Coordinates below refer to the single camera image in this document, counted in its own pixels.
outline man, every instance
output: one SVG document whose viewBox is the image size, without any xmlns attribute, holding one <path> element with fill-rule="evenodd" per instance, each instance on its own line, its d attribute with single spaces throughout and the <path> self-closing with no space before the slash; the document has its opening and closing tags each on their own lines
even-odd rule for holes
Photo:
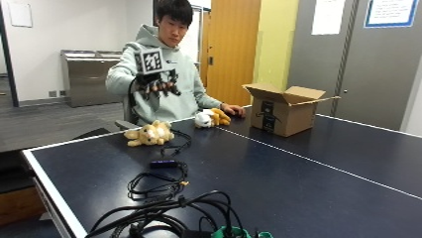
<svg viewBox="0 0 422 238">
<path fill-rule="evenodd" d="M 159 97 L 150 95 L 147 99 L 139 91 L 133 93 L 138 125 L 151 123 L 154 120 L 174 121 L 193 117 L 199 108 L 219 108 L 229 115 L 245 116 L 242 107 L 222 103 L 206 95 L 194 62 L 179 51 L 178 44 L 191 22 L 193 8 L 187 0 L 158 1 L 158 28 L 141 26 L 135 42 L 126 44 L 120 63 L 108 72 L 105 81 L 108 91 L 125 95 L 130 82 L 139 73 L 135 55 L 142 50 L 159 48 L 165 63 L 175 69 L 178 75 L 175 86 L 181 93 L 167 93 L 166 96 Z M 169 74 L 161 73 L 161 77 L 167 78 Z"/>
</svg>

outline hood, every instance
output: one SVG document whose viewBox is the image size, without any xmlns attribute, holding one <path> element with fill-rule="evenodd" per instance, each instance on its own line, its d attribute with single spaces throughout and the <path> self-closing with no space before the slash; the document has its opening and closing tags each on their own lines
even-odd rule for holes
<svg viewBox="0 0 422 238">
<path fill-rule="evenodd" d="M 179 47 L 174 48 L 167 47 L 162 42 L 159 42 L 158 38 L 158 28 L 142 25 L 141 29 L 135 36 L 135 42 L 143 46 L 158 47 L 161 49 L 178 50 Z"/>
</svg>

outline stuffed toy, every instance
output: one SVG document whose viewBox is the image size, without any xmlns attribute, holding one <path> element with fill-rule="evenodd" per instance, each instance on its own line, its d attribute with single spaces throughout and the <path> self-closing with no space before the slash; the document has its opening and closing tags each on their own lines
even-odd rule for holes
<svg viewBox="0 0 422 238">
<path fill-rule="evenodd" d="M 197 128 L 209 128 L 218 125 L 229 125 L 229 121 L 230 118 L 217 108 L 203 109 L 203 111 L 198 112 L 195 115 Z"/>
<path fill-rule="evenodd" d="M 174 134 L 170 131 L 170 123 L 159 122 L 158 120 L 153 124 L 142 126 L 138 130 L 129 130 L 124 133 L 128 138 L 128 146 L 135 147 L 139 145 L 163 145 L 165 142 L 174 138 Z"/>
</svg>

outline wooden door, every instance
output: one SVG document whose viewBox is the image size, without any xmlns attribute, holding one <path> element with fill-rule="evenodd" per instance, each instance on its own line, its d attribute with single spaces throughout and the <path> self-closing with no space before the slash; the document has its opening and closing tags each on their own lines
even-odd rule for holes
<svg viewBox="0 0 422 238">
<path fill-rule="evenodd" d="M 202 42 L 201 42 L 201 80 L 203 87 L 207 87 L 209 73 L 209 32 L 210 32 L 210 12 L 202 12 Z"/>
<path fill-rule="evenodd" d="M 229 104 L 249 105 L 241 87 L 253 81 L 261 0 L 211 0 L 207 94 Z"/>
</svg>

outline man's hand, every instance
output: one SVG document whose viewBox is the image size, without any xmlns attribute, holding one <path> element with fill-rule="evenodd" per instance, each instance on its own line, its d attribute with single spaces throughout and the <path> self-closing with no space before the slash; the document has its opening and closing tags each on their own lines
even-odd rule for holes
<svg viewBox="0 0 422 238">
<path fill-rule="evenodd" d="M 246 110 L 241 106 L 227 105 L 226 103 L 222 103 L 219 109 L 225 114 L 238 116 L 241 118 L 246 116 Z"/>
</svg>

